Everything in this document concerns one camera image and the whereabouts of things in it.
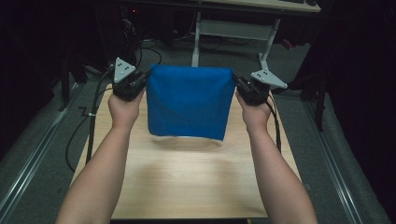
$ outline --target blue towel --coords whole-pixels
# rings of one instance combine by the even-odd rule
[[[148,130],[158,136],[222,141],[234,89],[231,68],[152,65]]]

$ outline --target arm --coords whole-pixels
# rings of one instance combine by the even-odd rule
[[[273,223],[318,223],[302,183],[279,153],[267,131],[267,105],[249,106],[237,93],[247,125],[262,202]]]
[[[56,223],[108,223],[120,197],[132,127],[143,91],[132,102],[108,100],[112,127],[67,192]]]

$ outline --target triangular metal bracket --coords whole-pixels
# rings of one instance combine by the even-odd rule
[[[268,85],[286,89],[288,84],[276,77],[268,68],[250,74],[254,79]]]
[[[132,74],[136,68],[122,60],[121,58],[116,59],[116,69],[114,72],[114,82],[119,83],[123,81],[126,77]]]

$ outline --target person's right hand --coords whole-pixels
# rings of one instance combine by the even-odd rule
[[[267,104],[247,105],[242,96],[237,91],[235,93],[239,104],[242,106],[242,117],[247,125],[248,131],[267,131],[267,122],[271,116],[271,110]]]

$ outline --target wooden table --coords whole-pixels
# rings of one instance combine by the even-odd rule
[[[320,12],[320,7],[318,5],[311,7],[307,3],[300,4],[280,0],[202,0],[202,2],[240,5],[245,7],[264,7],[299,12]]]
[[[106,103],[110,94],[111,91],[105,93],[97,113],[94,149],[111,126]],[[269,131],[275,139],[273,118]],[[281,122],[280,133],[282,154],[299,176]],[[84,167],[86,153],[87,145],[73,179]],[[144,96],[131,134],[125,179],[113,219],[241,217],[267,215],[259,195],[242,109],[236,98],[221,142],[151,135]]]

